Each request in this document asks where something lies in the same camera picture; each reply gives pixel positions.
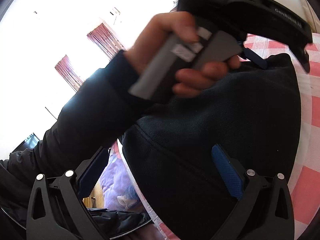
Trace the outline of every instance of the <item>curtain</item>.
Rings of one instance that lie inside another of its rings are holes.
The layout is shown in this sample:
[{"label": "curtain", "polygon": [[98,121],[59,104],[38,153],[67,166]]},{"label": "curtain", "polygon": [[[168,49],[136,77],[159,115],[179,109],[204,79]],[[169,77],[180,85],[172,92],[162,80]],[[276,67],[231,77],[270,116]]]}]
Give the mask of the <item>curtain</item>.
[{"label": "curtain", "polygon": [[119,50],[124,49],[124,46],[103,23],[89,32],[87,37],[97,44],[110,60]]},{"label": "curtain", "polygon": [[74,91],[77,92],[79,90],[84,81],[75,73],[67,55],[65,55],[54,68]]}]

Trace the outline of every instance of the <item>gray handheld device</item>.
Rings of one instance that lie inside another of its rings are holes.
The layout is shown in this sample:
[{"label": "gray handheld device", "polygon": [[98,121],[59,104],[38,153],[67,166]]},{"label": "gray handheld device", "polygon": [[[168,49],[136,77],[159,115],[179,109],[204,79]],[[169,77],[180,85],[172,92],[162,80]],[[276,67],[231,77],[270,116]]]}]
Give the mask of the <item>gray handheld device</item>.
[{"label": "gray handheld device", "polygon": [[199,42],[187,44],[171,34],[133,84],[129,93],[156,103],[166,103],[173,95],[177,82],[175,73],[182,68],[200,69],[209,61],[223,62],[242,52],[241,46],[230,34],[218,30],[206,19],[196,17]]}]

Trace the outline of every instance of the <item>device label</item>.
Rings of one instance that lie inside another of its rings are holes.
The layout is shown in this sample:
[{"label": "device label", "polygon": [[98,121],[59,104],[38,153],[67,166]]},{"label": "device label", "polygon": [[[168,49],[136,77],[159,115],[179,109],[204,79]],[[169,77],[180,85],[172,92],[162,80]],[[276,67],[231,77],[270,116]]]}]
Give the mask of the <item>device label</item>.
[{"label": "device label", "polygon": [[182,44],[176,44],[171,52],[173,52],[175,55],[177,55],[179,58],[182,58],[186,62],[193,61],[196,56],[196,54],[184,47]]},{"label": "device label", "polygon": [[275,8],[275,11],[278,13],[278,14],[281,14],[282,16],[286,17],[288,20],[292,21],[295,25],[299,26],[300,28],[302,28],[302,24],[297,21],[296,19],[294,19],[293,17],[291,17],[289,14],[286,14],[282,11],[280,11],[279,9]]},{"label": "device label", "polygon": [[209,30],[207,30],[206,28],[204,27],[199,27],[198,28],[198,35],[201,37],[201,38],[204,38],[205,40],[208,40],[210,39],[211,35],[212,35],[212,32],[210,32]]},{"label": "device label", "polygon": [[203,46],[200,42],[196,43],[190,43],[187,44],[187,46],[194,52],[194,53],[199,53],[201,49],[203,49]]}]

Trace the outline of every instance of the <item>black sleeve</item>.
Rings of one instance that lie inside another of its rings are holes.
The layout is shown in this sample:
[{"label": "black sleeve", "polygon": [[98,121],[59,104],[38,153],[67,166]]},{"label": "black sleeve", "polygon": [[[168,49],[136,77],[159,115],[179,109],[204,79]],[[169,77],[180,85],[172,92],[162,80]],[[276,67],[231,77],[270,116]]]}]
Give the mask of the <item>black sleeve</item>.
[{"label": "black sleeve", "polygon": [[34,149],[10,154],[7,171],[32,186],[39,173],[61,176],[90,159],[102,144],[111,146],[151,105],[128,94],[137,78],[123,51],[119,52],[84,82]]}]

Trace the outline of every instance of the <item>person's right hand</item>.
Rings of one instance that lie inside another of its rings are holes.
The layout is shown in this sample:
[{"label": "person's right hand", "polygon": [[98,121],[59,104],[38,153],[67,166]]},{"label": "person's right hand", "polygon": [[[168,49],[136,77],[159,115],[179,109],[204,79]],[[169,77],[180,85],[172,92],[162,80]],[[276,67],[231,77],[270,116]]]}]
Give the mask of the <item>person's right hand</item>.
[{"label": "person's right hand", "polygon": [[[155,15],[141,32],[132,48],[124,52],[138,74],[141,74],[148,63],[163,46],[170,32],[174,32],[184,42],[198,41],[194,17],[188,12],[171,12]],[[222,79],[229,69],[240,67],[238,56],[233,56],[226,62],[207,62],[201,70],[190,68],[176,72],[178,81],[172,88],[173,92],[183,98],[193,98],[202,90],[210,88]]]}]

